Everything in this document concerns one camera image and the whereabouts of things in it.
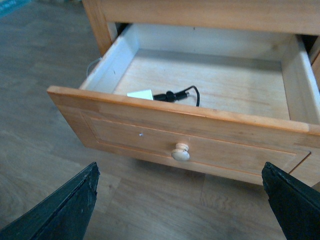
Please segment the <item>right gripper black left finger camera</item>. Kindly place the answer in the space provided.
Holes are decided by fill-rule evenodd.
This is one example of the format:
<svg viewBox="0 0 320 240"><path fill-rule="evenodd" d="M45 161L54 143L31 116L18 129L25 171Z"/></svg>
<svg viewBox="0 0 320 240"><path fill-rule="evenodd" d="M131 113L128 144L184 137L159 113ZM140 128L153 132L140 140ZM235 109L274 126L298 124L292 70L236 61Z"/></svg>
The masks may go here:
<svg viewBox="0 0 320 240"><path fill-rule="evenodd" d="M2 240L82 240L97 201L92 162L30 211L1 229Z"/></svg>

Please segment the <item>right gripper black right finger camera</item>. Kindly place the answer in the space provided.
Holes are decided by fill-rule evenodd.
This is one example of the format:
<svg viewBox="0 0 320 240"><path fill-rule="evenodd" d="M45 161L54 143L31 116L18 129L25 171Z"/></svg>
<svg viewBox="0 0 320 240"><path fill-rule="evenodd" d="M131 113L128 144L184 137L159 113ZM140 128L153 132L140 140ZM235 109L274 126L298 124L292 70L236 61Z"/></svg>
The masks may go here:
<svg viewBox="0 0 320 240"><path fill-rule="evenodd" d="M288 240L320 238L320 193L270 162L262 172L269 205Z"/></svg>

